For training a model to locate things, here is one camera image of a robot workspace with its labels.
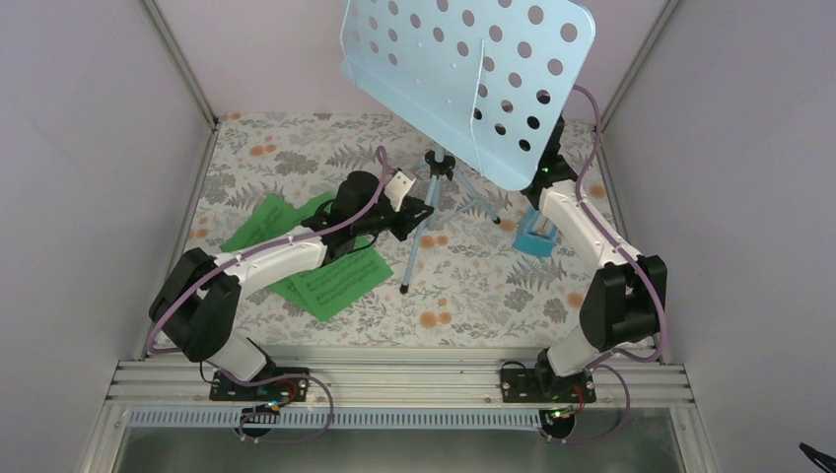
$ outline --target round hole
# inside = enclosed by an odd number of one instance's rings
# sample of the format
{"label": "round hole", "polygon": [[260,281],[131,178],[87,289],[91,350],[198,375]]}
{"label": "round hole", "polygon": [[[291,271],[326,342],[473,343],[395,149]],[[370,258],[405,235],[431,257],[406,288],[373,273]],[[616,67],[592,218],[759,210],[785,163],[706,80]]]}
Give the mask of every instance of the round hole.
{"label": "round hole", "polygon": [[520,41],[520,44],[517,44],[517,53],[523,59],[528,59],[531,57],[531,45],[525,41]]}
{"label": "round hole", "polygon": [[549,95],[548,91],[539,90],[537,91],[537,101],[542,104],[547,104],[551,101],[551,96]]}
{"label": "round hole", "polygon": [[508,75],[508,82],[512,87],[519,87],[523,84],[523,78],[520,77],[520,74],[512,72]]}
{"label": "round hole", "polygon": [[528,20],[535,25],[543,23],[543,9],[534,5],[528,9]]}
{"label": "round hole", "polygon": [[464,10],[463,12],[461,12],[461,20],[467,27],[472,27],[476,23],[476,17],[470,10]]}
{"label": "round hole", "polygon": [[575,25],[567,23],[566,25],[560,27],[560,37],[562,37],[566,42],[572,42],[578,38],[578,29],[575,28]]}
{"label": "round hole", "polygon": [[559,76],[563,73],[563,63],[557,59],[549,59],[548,69],[552,76]]}
{"label": "round hole", "polygon": [[499,42],[502,40],[502,29],[494,25],[490,28],[490,30],[488,30],[488,35],[490,35],[491,39],[494,41]]}

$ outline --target gray wall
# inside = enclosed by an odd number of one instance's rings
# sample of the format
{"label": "gray wall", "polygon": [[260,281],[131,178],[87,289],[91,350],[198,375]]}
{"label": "gray wall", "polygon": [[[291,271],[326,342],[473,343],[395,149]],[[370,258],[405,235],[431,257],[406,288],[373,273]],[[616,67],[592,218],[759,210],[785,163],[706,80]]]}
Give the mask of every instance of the gray wall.
{"label": "gray wall", "polygon": [[682,2],[606,130],[724,471],[836,455],[836,3]]}
{"label": "gray wall", "polygon": [[74,471],[208,136],[137,1],[0,14],[0,470]]}

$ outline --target cable connector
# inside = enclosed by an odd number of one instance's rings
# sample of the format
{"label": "cable connector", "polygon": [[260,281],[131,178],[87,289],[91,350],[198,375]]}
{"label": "cable connector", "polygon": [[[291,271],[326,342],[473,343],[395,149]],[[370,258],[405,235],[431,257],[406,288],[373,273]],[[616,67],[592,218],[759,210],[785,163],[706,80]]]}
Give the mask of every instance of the cable connector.
{"label": "cable connector", "polygon": [[403,203],[403,198],[409,193],[409,189],[415,184],[415,176],[407,175],[406,172],[399,169],[397,173],[386,185],[383,194],[389,198],[392,209],[395,212],[400,212],[400,206]]}

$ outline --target blue plastic object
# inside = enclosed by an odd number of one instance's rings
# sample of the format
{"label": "blue plastic object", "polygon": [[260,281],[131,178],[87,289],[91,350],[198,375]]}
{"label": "blue plastic object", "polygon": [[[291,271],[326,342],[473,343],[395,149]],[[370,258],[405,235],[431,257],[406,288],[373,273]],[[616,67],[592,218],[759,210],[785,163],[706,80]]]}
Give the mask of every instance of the blue plastic object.
{"label": "blue plastic object", "polygon": [[502,188],[530,184],[592,47],[568,0],[348,0],[342,72]]}
{"label": "blue plastic object", "polygon": [[520,226],[517,227],[514,248],[538,258],[548,258],[557,244],[557,226],[549,223],[549,233],[546,236],[539,234],[535,226],[541,215],[540,211],[533,207],[528,208],[520,220]]}

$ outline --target table surface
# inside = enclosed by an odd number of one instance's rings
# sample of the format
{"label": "table surface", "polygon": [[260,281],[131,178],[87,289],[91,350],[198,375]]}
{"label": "table surface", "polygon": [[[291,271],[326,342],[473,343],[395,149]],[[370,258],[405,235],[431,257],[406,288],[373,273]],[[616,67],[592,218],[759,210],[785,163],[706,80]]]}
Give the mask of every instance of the table surface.
{"label": "table surface", "polygon": [[[562,153],[575,169],[592,149],[592,128],[567,122]],[[377,145],[394,167],[411,168],[432,142],[385,114],[234,113],[224,117],[187,248],[220,252],[267,195],[299,207],[335,192],[352,170],[377,174]],[[502,218],[496,226],[478,206],[421,237],[410,291],[398,289],[412,241],[381,235],[377,251],[394,275],[327,322],[319,322],[263,289],[239,304],[236,328],[262,345],[545,347],[578,323],[593,269],[575,250],[558,244],[549,259],[512,248],[517,222],[528,207],[518,192],[491,184],[459,162]],[[412,195],[424,197],[428,171]],[[442,217],[468,202],[463,187],[443,181]],[[585,188],[611,221],[598,166]]]}

